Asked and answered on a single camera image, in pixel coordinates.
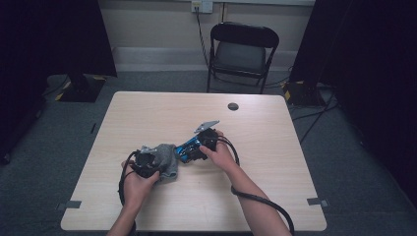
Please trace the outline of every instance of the hand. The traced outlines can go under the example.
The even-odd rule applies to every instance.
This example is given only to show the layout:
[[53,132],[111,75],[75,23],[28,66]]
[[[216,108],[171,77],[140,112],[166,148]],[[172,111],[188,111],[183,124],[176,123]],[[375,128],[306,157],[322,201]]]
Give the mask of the hand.
[[[125,166],[126,161],[122,162],[122,168]],[[125,183],[124,183],[124,195],[125,195],[125,207],[132,207],[139,211],[142,202],[148,196],[152,185],[159,179],[159,171],[156,171],[148,179],[139,176],[137,173],[131,173],[133,171],[131,164],[134,161],[131,160],[126,168]]]
[[[218,130],[216,130],[216,132],[218,134],[218,138],[224,140],[223,133]],[[225,172],[228,172],[231,168],[238,166],[225,142],[217,141],[215,151],[205,146],[200,146],[200,151],[208,156],[217,167]]]

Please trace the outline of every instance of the gray floor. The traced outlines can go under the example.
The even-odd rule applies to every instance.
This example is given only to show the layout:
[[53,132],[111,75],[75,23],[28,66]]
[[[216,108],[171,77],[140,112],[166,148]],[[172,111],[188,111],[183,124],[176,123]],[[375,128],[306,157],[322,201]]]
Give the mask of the gray floor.
[[[287,76],[286,72],[271,72],[268,84]],[[54,97],[59,90],[48,95],[41,116],[11,152],[11,164],[0,166],[0,235],[104,235],[63,231],[64,212],[56,206],[70,200],[112,95],[118,90],[205,92],[206,77],[204,71],[120,72],[119,78],[106,82],[96,103],[57,102]],[[49,78],[50,88],[64,79]],[[221,92],[259,91],[219,82],[213,86]],[[265,93],[282,91],[268,88]],[[328,99],[331,91],[322,89],[322,93]],[[334,104],[335,98],[331,100],[331,106]],[[320,108],[289,106],[289,111],[296,118]],[[315,118],[294,121],[300,139]],[[96,127],[91,133],[93,124]],[[297,235],[417,235],[415,208],[385,168],[362,148],[359,132],[340,108],[320,118],[302,149],[319,198],[329,203],[324,207],[328,228]]]

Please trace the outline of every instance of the wall baseboard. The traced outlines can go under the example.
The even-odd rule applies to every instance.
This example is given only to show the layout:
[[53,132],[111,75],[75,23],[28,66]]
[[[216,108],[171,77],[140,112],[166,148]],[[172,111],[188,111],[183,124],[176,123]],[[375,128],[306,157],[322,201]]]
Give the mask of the wall baseboard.
[[[123,71],[205,71],[203,51],[195,48],[112,48],[116,70]],[[287,71],[297,51],[277,51],[271,71]]]

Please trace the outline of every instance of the black chair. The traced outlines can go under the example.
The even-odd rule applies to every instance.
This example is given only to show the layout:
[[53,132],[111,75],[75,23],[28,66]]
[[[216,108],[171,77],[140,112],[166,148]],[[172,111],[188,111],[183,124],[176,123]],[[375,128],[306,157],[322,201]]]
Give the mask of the black chair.
[[[239,23],[220,23],[211,29],[208,63],[208,85],[211,73],[228,74],[262,81],[260,94],[264,92],[273,53],[279,44],[278,35],[269,28]],[[267,48],[271,49],[267,58]]]

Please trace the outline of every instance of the chair backrest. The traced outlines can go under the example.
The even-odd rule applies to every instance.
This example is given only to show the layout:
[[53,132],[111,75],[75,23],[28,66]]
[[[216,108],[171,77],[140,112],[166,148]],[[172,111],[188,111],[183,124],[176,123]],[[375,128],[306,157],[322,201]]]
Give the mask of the chair backrest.
[[231,22],[214,26],[211,29],[210,39],[211,44],[215,39],[265,48],[274,48],[279,44],[279,37],[272,29]]

